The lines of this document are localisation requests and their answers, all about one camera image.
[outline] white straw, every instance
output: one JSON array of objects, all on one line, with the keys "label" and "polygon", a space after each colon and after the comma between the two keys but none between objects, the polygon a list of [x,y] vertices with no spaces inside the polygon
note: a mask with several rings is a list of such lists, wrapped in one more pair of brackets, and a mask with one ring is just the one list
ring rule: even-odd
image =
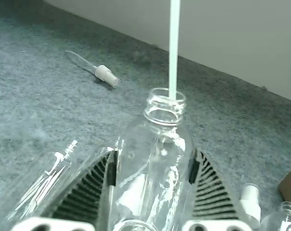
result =
[{"label": "white straw", "polygon": [[171,0],[169,31],[169,97],[176,100],[181,0]]}]

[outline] clear glass bottle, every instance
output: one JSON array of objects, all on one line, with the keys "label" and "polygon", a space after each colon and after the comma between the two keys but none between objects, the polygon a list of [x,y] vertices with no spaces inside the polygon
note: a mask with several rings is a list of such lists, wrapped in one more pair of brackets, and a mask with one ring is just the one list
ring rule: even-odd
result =
[{"label": "clear glass bottle", "polygon": [[265,217],[260,231],[291,231],[291,202],[281,203],[279,211]]},{"label": "clear glass bottle", "polygon": [[32,216],[39,216],[57,194],[76,177],[79,167],[73,157],[77,141],[63,153],[55,152],[47,163],[36,163],[28,174],[16,180],[5,201],[0,202],[0,231]]},{"label": "clear glass bottle", "polygon": [[182,125],[186,98],[168,93],[152,89],[143,115],[120,137],[108,231],[179,229],[194,145]]}]

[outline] bottle mouth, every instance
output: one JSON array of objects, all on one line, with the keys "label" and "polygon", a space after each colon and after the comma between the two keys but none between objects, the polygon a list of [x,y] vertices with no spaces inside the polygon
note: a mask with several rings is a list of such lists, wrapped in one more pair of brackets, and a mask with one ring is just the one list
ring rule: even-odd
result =
[{"label": "bottle mouth", "polygon": [[281,210],[286,211],[291,214],[291,202],[290,201],[284,201],[281,203],[280,206]]},{"label": "bottle mouth", "polygon": [[117,223],[112,231],[158,231],[158,230],[149,223],[137,219],[131,219]]},{"label": "bottle mouth", "polygon": [[168,88],[154,88],[147,99],[144,115],[151,122],[174,126],[182,121],[185,106],[186,97],[182,93],[177,91],[176,99],[172,100]]},{"label": "bottle mouth", "polygon": [[168,101],[174,102],[174,103],[185,103],[185,101],[186,101],[185,95],[179,91],[176,92],[175,100],[171,100],[169,98],[169,89],[168,88],[153,88],[150,91],[149,98],[151,96],[157,96],[157,97],[161,98],[162,100],[168,100]]}]

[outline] white wall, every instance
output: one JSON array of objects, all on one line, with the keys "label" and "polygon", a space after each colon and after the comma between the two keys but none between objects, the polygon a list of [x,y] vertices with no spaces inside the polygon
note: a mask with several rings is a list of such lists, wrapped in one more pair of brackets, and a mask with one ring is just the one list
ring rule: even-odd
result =
[{"label": "white wall", "polygon": [[[168,49],[169,0],[46,0]],[[291,0],[182,0],[181,56],[291,99]]]}]

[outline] bottle cap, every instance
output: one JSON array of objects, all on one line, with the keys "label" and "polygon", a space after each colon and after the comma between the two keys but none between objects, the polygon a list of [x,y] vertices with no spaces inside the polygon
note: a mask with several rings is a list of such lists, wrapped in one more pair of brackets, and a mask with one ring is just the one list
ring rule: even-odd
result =
[{"label": "bottle cap", "polygon": [[94,74],[101,81],[108,83],[113,88],[116,88],[121,82],[105,65],[98,66]]},{"label": "bottle cap", "polygon": [[240,203],[248,216],[248,225],[252,229],[257,229],[260,226],[261,217],[261,208],[259,206],[259,187],[251,183],[245,184]]}]

